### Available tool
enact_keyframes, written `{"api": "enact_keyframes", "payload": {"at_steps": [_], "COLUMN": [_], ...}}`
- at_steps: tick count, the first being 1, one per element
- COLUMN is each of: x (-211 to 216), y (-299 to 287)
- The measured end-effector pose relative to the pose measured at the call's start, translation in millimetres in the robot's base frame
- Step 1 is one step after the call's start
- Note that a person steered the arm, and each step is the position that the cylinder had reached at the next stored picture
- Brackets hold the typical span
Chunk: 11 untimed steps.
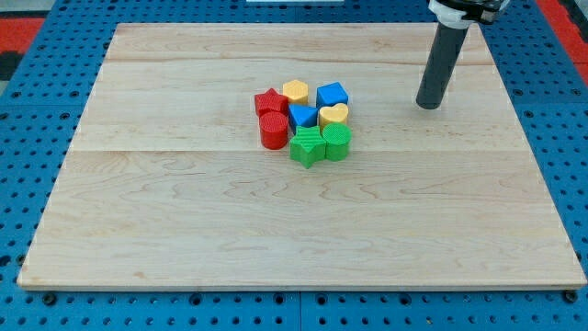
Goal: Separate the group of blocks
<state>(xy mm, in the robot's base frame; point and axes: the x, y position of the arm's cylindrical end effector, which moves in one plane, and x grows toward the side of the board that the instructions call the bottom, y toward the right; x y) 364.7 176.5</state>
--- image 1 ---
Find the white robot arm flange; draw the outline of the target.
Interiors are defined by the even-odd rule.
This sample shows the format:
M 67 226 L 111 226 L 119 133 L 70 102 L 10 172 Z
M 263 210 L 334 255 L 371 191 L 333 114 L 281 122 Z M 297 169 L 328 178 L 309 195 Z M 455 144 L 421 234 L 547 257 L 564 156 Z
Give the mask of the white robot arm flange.
M 437 21 L 451 29 L 466 29 L 472 23 L 493 24 L 510 0 L 428 0 Z

